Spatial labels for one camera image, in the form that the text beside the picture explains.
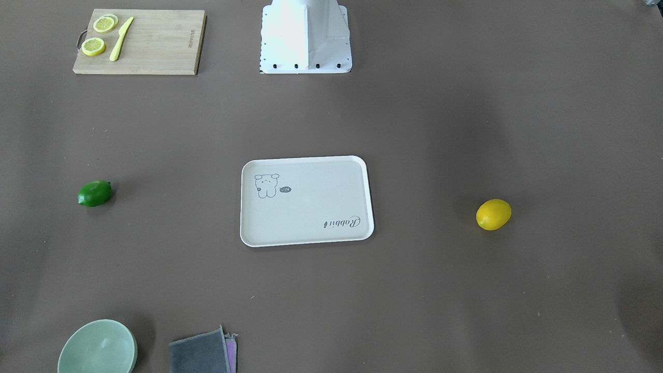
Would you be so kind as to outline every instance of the folded towel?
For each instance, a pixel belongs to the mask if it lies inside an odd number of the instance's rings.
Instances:
[[[236,337],[224,335],[223,327],[219,327],[209,333],[170,343],[170,373],[235,373]],[[227,341],[231,345],[230,354]]]

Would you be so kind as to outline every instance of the green lime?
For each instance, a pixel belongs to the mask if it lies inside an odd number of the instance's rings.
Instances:
[[[85,184],[78,192],[78,203],[87,207],[94,207],[103,204],[111,199],[111,183],[108,181],[97,180]]]

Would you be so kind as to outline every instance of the wooden cutting board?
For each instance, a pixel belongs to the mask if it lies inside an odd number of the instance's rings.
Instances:
[[[114,14],[117,26],[107,32],[94,31],[100,16]],[[134,17],[117,61],[110,61],[122,24]],[[85,38],[99,37],[106,50],[86,56],[80,50],[74,63],[76,74],[195,75],[205,32],[205,11],[147,9],[94,9]]]

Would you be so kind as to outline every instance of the bowl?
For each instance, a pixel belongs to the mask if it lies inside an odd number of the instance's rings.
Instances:
[[[114,320],[85,324],[64,344],[58,373],[130,373],[138,346],[129,329]]]

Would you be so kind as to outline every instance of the knife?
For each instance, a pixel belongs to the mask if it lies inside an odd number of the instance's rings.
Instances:
[[[110,60],[111,61],[116,61],[117,57],[120,55],[120,50],[122,49],[122,43],[124,42],[124,37],[127,35],[127,30],[129,29],[129,25],[131,25],[131,21],[133,21],[133,17],[129,17],[126,22],[124,22],[124,25],[120,27],[120,37],[117,39],[117,42],[115,43],[115,46],[113,47],[113,51],[111,52]]]

